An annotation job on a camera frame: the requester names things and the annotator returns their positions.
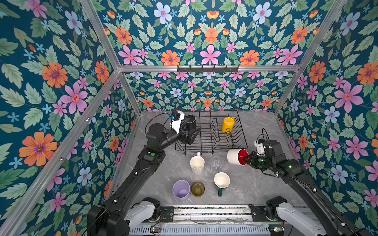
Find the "dish rack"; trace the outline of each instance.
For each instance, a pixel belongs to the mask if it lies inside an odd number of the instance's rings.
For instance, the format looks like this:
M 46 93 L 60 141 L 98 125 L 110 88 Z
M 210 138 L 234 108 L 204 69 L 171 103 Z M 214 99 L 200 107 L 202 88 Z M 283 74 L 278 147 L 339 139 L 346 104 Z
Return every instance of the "dish rack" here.
M 195 115 L 198 133 L 192 145 L 176 142 L 175 149 L 187 153 L 213 153 L 227 152 L 233 148 L 248 148 L 245 140 L 242 123 L 238 111 L 192 111 L 185 112 L 187 115 Z M 234 117 L 235 125 L 232 132 L 222 131 L 223 120 L 226 117 Z

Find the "floral wallpaper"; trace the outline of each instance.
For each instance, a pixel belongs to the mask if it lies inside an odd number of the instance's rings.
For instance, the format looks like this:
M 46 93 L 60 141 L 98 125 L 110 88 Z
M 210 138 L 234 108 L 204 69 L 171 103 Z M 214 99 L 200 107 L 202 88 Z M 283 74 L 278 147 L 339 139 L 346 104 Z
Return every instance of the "floral wallpaper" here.
M 94 6 L 125 65 L 293 65 L 332 3 L 109 0 Z
M 292 72 L 130 72 L 142 110 L 273 110 Z
M 113 69 L 77 1 L 2 1 L 0 27 L 2 224 Z M 83 232 L 126 147 L 131 110 L 117 82 L 18 235 Z
M 278 116 L 322 193 L 378 233 L 378 6 L 348 1 Z

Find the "cup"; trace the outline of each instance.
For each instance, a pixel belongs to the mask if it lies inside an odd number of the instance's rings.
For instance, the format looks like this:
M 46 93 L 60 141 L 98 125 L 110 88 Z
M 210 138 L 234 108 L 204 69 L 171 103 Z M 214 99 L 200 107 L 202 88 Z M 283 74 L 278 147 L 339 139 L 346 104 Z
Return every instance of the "cup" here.
M 195 182 L 192 184 L 191 191 L 195 197 L 200 197 L 205 192 L 205 186 L 201 182 Z
M 220 169 L 222 169 L 225 163 L 223 158 L 219 156 L 212 157 L 210 162 L 211 162 L 211 168 L 215 170 L 216 172 L 220 171 Z
M 195 115 L 187 115 L 185 118 L 189 118 L 189 121 L 186 123 L 186 130 L 194 130 L 197 128 Z
M 248 156 L 247 150 L 240 149 L 230 149 L 227 153 L 227 160 L 233 165 L 246 165 L 247 163 L 243 161 L 243 157 Z
M 229 133 L 234 128 L 234 125 L 235 125 L 235 117 L 226 117 L 223 120 L 222 131 L 225 133 Z
M 230 185 L 230 177 L 224 172 L 219 172 L 214 176 L 214 183 L 218 189 L 218 196 L 222 197 L 223 191 Z
M 179 180 L 173 185 L 172 192 L 177 199 L 185 201 L 189 197 L 190 185 L 185 180 Z
M 197 153 L 197 156 L 194 156 L 190 159 L 190 167 L 194 174 L 201 174 L 203 167 L 205 166 L 205 159 L 200 156 L 200 153 Z

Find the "orange flower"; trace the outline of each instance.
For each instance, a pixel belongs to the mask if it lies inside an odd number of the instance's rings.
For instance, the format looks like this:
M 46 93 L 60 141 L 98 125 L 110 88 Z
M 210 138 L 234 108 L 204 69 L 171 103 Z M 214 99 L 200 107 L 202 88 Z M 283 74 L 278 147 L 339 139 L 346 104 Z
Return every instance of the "orange flower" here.
M 311 13 L 310 13 L 310 18 L 314 18 L 317 14 L 318 14 L 318 10 L 313 10 Z
M 262 102 L 262 106 L 268 107 L 268 106 L 272 105 L 272 103 L 273 103 L 272 99 L 266 99 Z
M 81 222 L 81 219 L 83 219 L 83 215 L 80 215 L 76 218 L 75 224 L 79 224 Z
M 206 42 L 209 44 L 213 44 L 215 41 L 217 41 L 218 33 L 215 31 L 214 28 L 208 29 L 208 31 L 205 33 Z
M 222 31 L 222 34 L 225 35 L 225 36 L 226 36 L 226 35 L 229 35 L 229 34 L 230 34 L 230 30 L 224 28 L 223 31 Z
M 130 129 L 133 130 L 134 128 L 134 124 L 135 124 L 135 120 L 131 121 L 131 126 L 130 126 Z
M 211 106 L 211 100 L 210 99 L 206 99 L 204 102 L 203 102 L 203 104 L 206 106 L 206 107 L 209 107 L 209 106 Z
M 375 153 L 375 155 L 378 156 L 378 140 L 377 139 L 372 140 L 372 146 L 374 148 L 377 148 L 377 149 L 374 149 L 374 153 Z
M 308 140 L 307 137 L 301 136 L 299 137 L 298 144 L 301 148 L 305 149 L 308 146 Z
M 292 44 L 299 44 L 307 36 L 307 28 L 300 27 L 298 30 L 294 31 L 293 35 L 290 37 Z
M 285 123 L 282 120 L 280 120 L 280 124 L 281 124 L 282 129 L 284 130 L 285 129 Z
M 107 11 L 107 13 L 108 13 L 108 16 L 112 19 L 116 17 L 116 14 L 113 11 Z
M 153 107 L 153 102 L 150 100 L 150 99 L 145 99 L 143 101 L 143 104 L 146 106 L 146 107 Z
M 206 15 L 209 19 L 216 19 L 219 16 L 219 11 L 208 11 Z
M 128 30 L 125 31 L 124 28 L 116 29 L 116 37 L 118 37 L 118 41 L 125 45 L 131 44 L 131 41 L 133 41 L 133 38 L 130 36 L 130 32 Z
M 52 150 L 57 148 L 54 137 L 51 134 L 45 136 L 44 132 L 35 132 L 34 138 L 26 137 L 22 144 L 26 147 L 20 148 L 20 157 L 27 157 L 24 163 L 32 166 L 37 161 L 37 166 L 46 164 L 46 159 L 50 160 L 54 154 Z
M 164 63 L 164 66 L 178 66 L 180 58 L 177 57 L 177 52 L 172 52 L 171 50 L 167 50 L 167 52 L 163 52 L 161 55 L 161 62 Z
M 200 30 L 200 29 L 196 29 L 196 30 L 194 31 L 194 34 L 197 35 L 197 36 L 200 35 L 200 34 L 201 34 L 201 30 Z
M 325 73 L 325 64 L 324 62 L 317 62 L 315 65 L 312 66 L 310 71 L 310 81 L 313 83 L 319 82 L 319 80 L 322 80 Z
M 109 189 L 110 189 L 110 186 L 112 185 L 112 181 L 109 180 L 109 182 L 106 184 L 105 186 L 105 192 L 104 192 L 104 197 L 106 197 L 108 195 L 108 192 L 109 192 Z
M 245 52 L 243 56 L 240 58 L 240 64 L 242 66 L 254 66 L 256 65 L 256 62 L 259 61 L 260 54 L 258 52 L 255 52 L 255 50 L 250 50 L 249 53 Z
M 62 65 L 59 63 L 49 62 L 48 67 L 44 66 L 42 68 L 43 74 L 42 77 L 44 80 L 47 80 L 47 84 L 51 87 L 60 88 L 61 85 L 65 85 L 68 80 L 66 76 L 66 69 L 62 68 Z
M 117 136 L 114 136 L 110 142 L 110 150 L 117 151 L 119 144 L 119 138 Z
M 36 51 L 36 48 L 35 48 L 33 45 L 29 44 L 29 48 L 30 48 L 30 50 L 32 50 L 33 52 L 37 52 L 37 51 Z
M 102 83 L 105 83 L 105 81 L 108 80 L 108 67 L 104 64 L 103 61 L 96 62 L 96 67 L 94 68 L 94 71 L 97 73 L 98 80 L 101 80 Z
M 378 62 L 373 62 L 373 64 L 366 63 L 363 68 L 361 68 L 357 76 L 357 80 L 361 81 L 361 84 L 371 85 L 376 79 L 378 79 Z

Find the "metal beam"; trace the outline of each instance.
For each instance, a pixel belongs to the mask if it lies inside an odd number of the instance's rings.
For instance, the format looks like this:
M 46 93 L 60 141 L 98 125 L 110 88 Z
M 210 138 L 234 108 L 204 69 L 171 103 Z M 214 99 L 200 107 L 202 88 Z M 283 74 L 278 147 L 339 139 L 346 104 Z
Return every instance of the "metal beam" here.
M 92 102 L 85 109 L 79 120 L 64 138 L 58 149 L 38 174 L 34 182 L 29 186 L 22 200 L 17 204 L 11 215 L 5 220 L 0 228 L 0 235 L 13 236 L 25 222 L 28 213 L 31 212 L 45 192 L 48 184 L 54 178 L 66 156 L 70 153 L 76 141 L 80 138 L 88 125 L 88 120 L 93 117 L 100 104 L 104 101 L 109 90 L 119 77 L 118 71 L 113 72 L 103 84 Z
M 129 82 L 126 79 L 125 73 L 120 74 L 119 81 L 121 82 L 123 88 L 125 89 L 126 96 L 128 97 L 128 99 L 131 103 L 131 106 L 133 107 L 133 109 L 135 111 L 135 114 L 137 114 L 137 116 L 140 116 L 141 109 L 138 105 L 138 102 L 136 101 L 133 90 L 131 89 L 131 85 L 129 84 Z
M 113 66 L 113 69 L 117 70 L 121 64 L 119 63 L 117 54 L 114 51 L 113 46 L 110 43 L 109 38 L 105 33 L 105 29 L 102 26 L 102 22 L 96 12 L 95 7 L 93 6 L 92 0 L 81 0 L 80 3 L 84 8 L 84 11 L 88 16 L 88 19 L 91 22 L 93 29 L 96 32 L 97 37 L 100 40 L 100 43 L 102 47 L 104 48 L 105 53 L 110 60 L 110 63 Z
M 277 115 L 278 112 L 282 109 L 283 105 L 285 104 L 286 100 L 288 99 L 291 91 L 294 89 L 295 85 L 297 84 L 298 80 L 303 75 L 307 65 L 311 62 L 312 57 L 314 56 L 316 50 L 322 43 L 325 35 L 330 30 L 331 26 L 333 25 L 334 21 L 338 17 L 342 7 L 347 3 L 348 0 L 335 0 L 331 6 L 331 9 L 328 11 L 327 15 L 325 16 L 322 24 L 319 27 L 319 31 L 314 37 L 314 40 L 311 42 L 310 46 L 308 47 L 305 55 L 303 56 L 301 63 L 299 64 L 299 71 L 293 75 L 289 84 L 287 85 L 285 91 L 283 92 L 278 105 L 274 109 L 274 113 Z
M 159 72 L 159 71 L 180 71 L 180 72 L 234 72 L 234 71 L 299 71 L 298 65 L 255 65 L 255 66 L 125 66 L 119 67 L 121 72 Z

